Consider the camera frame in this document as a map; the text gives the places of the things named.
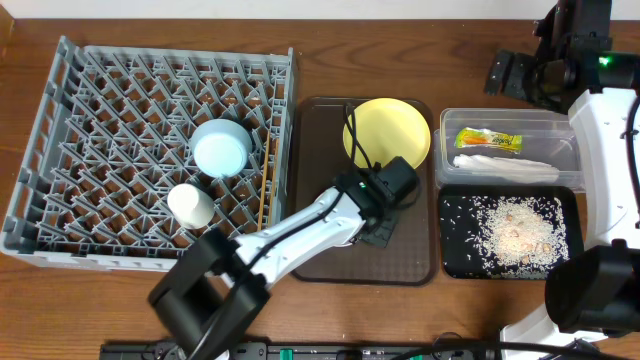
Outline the yellow plate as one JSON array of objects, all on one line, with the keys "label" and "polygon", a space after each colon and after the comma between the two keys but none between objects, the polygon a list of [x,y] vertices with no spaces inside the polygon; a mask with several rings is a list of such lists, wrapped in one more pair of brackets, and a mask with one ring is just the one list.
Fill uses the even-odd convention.
[{"label": "yellow plate", "polygon": [[356,127],[355,165],[359,168],[385,166],[394,157],[403,157],[414,169],[426,160],[431,130],[422,113],[406,101],[376,98],[354,106],[347,103],[343,144],[351,157]]}]

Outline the green orange snack wrapper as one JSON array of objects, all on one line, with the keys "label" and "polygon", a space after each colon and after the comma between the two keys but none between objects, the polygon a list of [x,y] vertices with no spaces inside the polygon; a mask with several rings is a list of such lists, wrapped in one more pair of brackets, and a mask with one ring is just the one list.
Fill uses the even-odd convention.
[{"label": "green orange snack wrapper", "polygon": [[523,137],[489,129],[466,127],[456,135],[455,146],[457,148],[488,147],[520,153],[523,148]]}]

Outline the white napkin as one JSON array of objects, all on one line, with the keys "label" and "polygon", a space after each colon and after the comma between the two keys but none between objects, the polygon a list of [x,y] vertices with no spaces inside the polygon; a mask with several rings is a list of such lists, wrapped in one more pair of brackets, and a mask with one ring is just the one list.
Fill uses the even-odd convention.
[{"label": "white napkin", "polygon": [[523,184],[553,183],[560,175],[559,169],[546,163],[484,155],[458,155],[453,159],[453,165],[473,175],[493,176]]}]

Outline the light blue bowl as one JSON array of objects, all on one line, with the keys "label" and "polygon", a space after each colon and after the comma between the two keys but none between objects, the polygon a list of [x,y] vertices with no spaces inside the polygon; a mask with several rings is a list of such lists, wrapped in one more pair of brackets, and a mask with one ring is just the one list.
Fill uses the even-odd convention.
[{"label": "light blue bowl", "polygon": [[213,178],[239,174],[252,151],[249,133],[227,119],[209,120],[198,126],[189,140],[196,166]]}]

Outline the white cup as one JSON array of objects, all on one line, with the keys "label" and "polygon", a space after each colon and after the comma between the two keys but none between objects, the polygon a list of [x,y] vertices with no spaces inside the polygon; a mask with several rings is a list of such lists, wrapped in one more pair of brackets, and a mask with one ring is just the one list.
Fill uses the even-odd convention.
[{"label": "white cup", "polygon": [[168,193],[167,203],[174,218],[186,229],[203,228],[214,217],[213,199],[191,184],[173,187]]}]

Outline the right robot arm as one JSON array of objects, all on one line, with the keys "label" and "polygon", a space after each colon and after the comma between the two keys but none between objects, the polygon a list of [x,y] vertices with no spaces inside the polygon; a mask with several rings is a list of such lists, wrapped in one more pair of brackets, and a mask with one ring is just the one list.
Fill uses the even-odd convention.
[{"label": "right robot arm", "polygon": [[639,57],[615,52],[610,0],[561,0],[533,55],[501,50],[485,93],[565,114],[588,206],[585,250],[547,277],[545,302],[500,332],[501,359],[577,359],[639,329]]}]

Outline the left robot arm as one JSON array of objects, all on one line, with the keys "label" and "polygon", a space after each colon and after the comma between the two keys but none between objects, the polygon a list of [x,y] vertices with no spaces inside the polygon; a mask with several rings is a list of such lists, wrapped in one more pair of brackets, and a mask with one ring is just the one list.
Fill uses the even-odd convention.
[{"label": "left robot arm", "polygon": [[204,233],[151,291],[148,302],[189,359],[216,359],[245,334],[271,288],[311,258],[363,241],[387,246],[418,186],[402,157],[341,174],[303,210],[233,239]]}]

